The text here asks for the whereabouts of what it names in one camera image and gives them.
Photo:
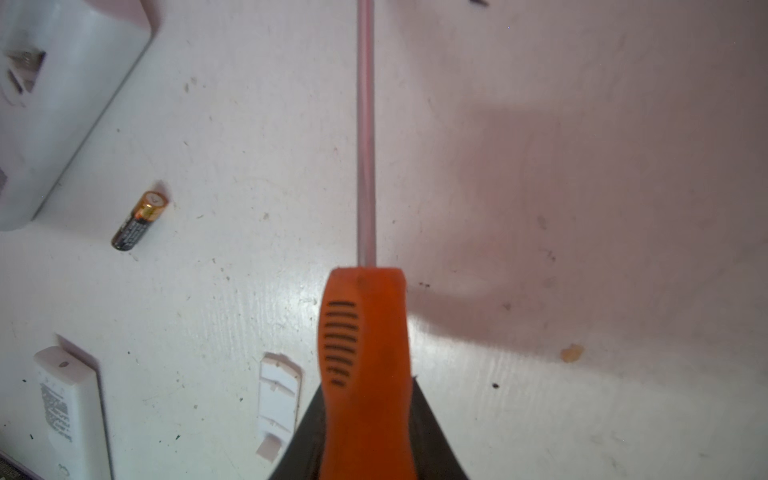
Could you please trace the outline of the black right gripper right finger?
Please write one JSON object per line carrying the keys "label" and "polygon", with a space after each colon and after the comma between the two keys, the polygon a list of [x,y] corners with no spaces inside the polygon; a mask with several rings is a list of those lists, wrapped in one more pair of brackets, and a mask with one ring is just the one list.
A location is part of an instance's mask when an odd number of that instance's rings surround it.
{"label": "black right gripper right finger", "polygon": [[413,378],[409,414],[411,450],[419,480],[468,480],[443,430]]}

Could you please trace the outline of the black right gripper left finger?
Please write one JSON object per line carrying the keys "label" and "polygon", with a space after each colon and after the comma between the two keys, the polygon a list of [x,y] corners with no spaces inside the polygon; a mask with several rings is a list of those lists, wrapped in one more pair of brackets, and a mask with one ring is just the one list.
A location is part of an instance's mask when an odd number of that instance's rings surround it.
{"label": "black right gripper left finger", "polygon": [[326,410],[322,389],[312,397],[270,480],[317,480],[325,446]]}

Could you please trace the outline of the orange handled screwdriver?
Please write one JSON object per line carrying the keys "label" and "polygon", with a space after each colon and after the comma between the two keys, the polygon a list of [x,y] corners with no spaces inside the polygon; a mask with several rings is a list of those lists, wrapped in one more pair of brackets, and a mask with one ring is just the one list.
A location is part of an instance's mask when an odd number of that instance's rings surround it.
{"label": "orange handled screwdriver", "polygon": [[406,281],[377,264],[374,4],[357,4],[357,264],[328,278],[319,316],[322,479],[414,479]]}

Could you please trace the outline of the white battery cover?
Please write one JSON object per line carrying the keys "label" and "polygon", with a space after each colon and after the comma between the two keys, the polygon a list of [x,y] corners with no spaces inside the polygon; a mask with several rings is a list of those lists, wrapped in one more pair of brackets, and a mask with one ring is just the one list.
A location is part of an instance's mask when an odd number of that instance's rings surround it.
{"label": "white battery cover", "polygon": [[302,370],[285,355],[266,353],[259,367],[256,454],[274,463],[290,444],[297,425]]}

